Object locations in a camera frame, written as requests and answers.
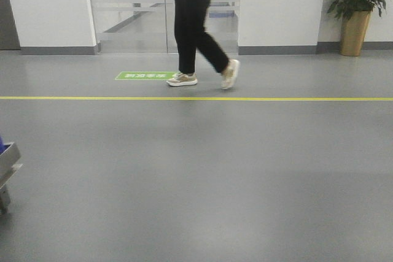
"beige sneaker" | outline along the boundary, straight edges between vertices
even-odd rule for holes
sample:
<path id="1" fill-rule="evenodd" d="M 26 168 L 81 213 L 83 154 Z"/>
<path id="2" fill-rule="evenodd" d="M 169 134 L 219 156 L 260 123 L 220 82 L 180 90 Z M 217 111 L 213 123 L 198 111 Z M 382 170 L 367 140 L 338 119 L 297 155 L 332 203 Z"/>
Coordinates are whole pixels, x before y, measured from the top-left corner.
<path id="1" fill-rule="evenodd" d="M 173 75 L 172 78 L 166 81 L 171 86 L 187 86 L 187 85 L 195 85 L 198 83 L 197 77 L 195 73 L 191 76 L 187 74 L 183 74 L 178 72 Z"/>
<path id="2" fill-rule="evenodd" d="M 238 60 L 230 60 L 227 68 L 222 72 L 222 89 L 231 88 L 236 81 L 239 73 L 240 62 Z"/>

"gold planter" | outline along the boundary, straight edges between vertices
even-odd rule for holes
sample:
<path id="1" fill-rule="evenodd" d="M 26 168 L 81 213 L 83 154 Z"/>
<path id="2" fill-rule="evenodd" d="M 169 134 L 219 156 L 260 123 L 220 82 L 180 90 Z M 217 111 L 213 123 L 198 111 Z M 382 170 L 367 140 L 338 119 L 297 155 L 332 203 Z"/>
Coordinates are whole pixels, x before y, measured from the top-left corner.
<path id="1" fill-rule="evenodd" d="M 343 19 L 341 27 L 342 55 L 360 55 L 370 16 L 371 12 L 355 12 L 349 20 Z"/>

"floor sticker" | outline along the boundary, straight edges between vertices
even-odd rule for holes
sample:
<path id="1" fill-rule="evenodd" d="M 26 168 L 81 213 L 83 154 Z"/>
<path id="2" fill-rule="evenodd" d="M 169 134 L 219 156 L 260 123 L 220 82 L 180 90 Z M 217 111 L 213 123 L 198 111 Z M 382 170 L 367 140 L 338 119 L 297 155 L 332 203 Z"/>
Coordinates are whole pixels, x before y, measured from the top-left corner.
<path id="1" fill-rule="evenodd" d="M 177 72 L 121 72 L 116 80 L 168 80 Z"/>

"person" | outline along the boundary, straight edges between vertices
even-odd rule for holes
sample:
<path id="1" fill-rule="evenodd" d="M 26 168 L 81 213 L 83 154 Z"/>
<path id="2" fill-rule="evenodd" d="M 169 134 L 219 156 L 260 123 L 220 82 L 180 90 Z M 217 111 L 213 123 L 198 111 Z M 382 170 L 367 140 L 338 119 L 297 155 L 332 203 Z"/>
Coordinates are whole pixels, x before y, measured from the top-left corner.
<path id="1" fill-rule="evenodd" d="M 222 89 L 235 84 L 240 62 L 230 60 L 218 43 L 205 31 L 204 21 L 211 0 L 174 0 L 174 35 L 179 53 L 179 72 L 166 82 L 174 87 L 195 85 L 196 49 L 222 76 Z"/>

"glass door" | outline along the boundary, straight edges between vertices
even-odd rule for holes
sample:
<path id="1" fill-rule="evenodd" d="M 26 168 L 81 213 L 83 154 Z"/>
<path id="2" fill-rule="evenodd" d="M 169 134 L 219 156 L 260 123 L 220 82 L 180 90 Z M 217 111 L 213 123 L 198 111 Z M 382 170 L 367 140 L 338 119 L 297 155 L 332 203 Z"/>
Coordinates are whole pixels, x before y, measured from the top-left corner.
<path id="1" fill-rule="evenodd" d="M 206 28 L 237 53 L 240 0 L 212 0 Z M 91 0 L 101 53 L 176 53 L 173 0 Z"/>

